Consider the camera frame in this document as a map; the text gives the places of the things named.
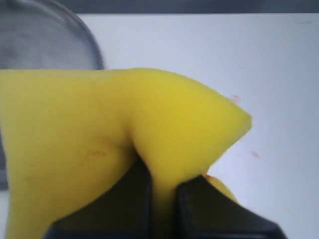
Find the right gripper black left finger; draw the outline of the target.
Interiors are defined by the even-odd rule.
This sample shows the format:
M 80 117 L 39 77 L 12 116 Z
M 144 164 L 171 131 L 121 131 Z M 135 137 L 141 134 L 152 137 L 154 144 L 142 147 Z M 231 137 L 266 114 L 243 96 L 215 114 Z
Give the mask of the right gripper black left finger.
M 148 239 L 151 234 L 150 174 L 141 160 L 108 192 L 56 221 L 46 239 Z

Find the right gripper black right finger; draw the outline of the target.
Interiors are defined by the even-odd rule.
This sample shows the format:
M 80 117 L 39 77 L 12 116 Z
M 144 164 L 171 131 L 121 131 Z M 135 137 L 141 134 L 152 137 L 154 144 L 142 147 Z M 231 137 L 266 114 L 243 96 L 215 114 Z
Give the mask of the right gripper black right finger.
M 235 203 L 204 177 L 178 186 L 175 234 L 178 239 L 284 239 L 278 224 Z

